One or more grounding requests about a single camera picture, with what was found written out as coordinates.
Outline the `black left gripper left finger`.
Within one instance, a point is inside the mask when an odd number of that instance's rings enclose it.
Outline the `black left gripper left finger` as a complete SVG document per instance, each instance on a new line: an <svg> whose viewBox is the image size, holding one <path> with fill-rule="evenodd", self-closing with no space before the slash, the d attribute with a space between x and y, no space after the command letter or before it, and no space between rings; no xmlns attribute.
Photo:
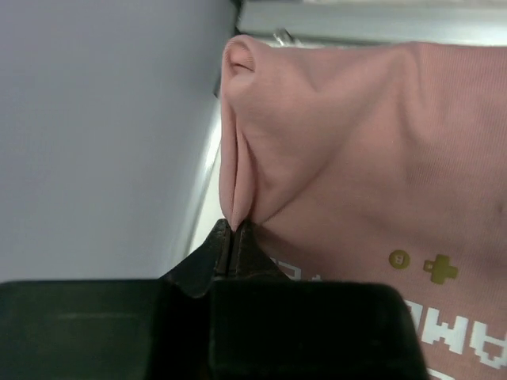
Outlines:
<svg viewBox="0 0 507 380"><path fill-rule="evenodd" d="M209 378L207 293L230 241L219 220L157 279L3 283L2 378Z"/></svg>

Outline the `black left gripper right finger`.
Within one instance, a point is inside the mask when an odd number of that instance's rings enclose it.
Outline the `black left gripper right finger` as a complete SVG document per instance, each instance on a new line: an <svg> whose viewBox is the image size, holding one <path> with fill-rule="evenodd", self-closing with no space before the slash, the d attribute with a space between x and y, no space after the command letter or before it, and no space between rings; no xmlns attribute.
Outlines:
<svg viewBox="0 0 507 380"><path fill-rule="evenodd" d="M214 379L426 379L410 311L380 283L295 281L244 222L210 290Z"/></svg>

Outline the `pink t shirt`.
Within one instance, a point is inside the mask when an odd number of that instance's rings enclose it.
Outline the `pink t shirt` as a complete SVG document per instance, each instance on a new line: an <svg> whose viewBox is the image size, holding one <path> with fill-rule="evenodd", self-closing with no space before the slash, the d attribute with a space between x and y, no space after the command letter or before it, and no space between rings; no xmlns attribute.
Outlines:
<svg viewBox="0 0 507 380"><path fill-rule="evenodd" d="M219 198L299 279L386 283L435 379L506 376L506 50L223 53Z"/></svg>

